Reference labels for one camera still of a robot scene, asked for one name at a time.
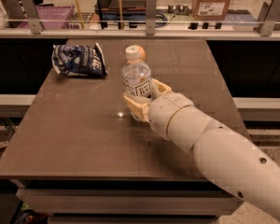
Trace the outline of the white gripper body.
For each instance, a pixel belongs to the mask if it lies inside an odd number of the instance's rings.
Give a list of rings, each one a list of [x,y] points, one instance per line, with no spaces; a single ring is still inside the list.
[[[150,128],[168,140],[167,130],[173,116],[182,108],[194,106],[194,103],[181,93],[168,92],[155,99],[149,107]]]

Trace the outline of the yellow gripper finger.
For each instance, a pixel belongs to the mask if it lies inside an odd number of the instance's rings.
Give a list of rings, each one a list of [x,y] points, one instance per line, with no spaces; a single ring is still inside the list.
[[[168,92],[172,91],[172,88],[165,83],[158,81],[155,78],[151,79],[152,93],[154,98],[158,98]]]
[[[132,114],[143,122],[149,122],[148,111],[150,107],[150,100],[141,96],[133,96],[129,93],[123,94],[123,99],[126,106],[130,109]]]

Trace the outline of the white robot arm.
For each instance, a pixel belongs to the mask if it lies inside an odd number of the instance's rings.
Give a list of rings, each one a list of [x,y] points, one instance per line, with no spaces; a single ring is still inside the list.
[[[157,79],[147,97],[130,87],[123,97],[135,117],[190,154],[205,178],[280,222],[280,166],[253,142]]]

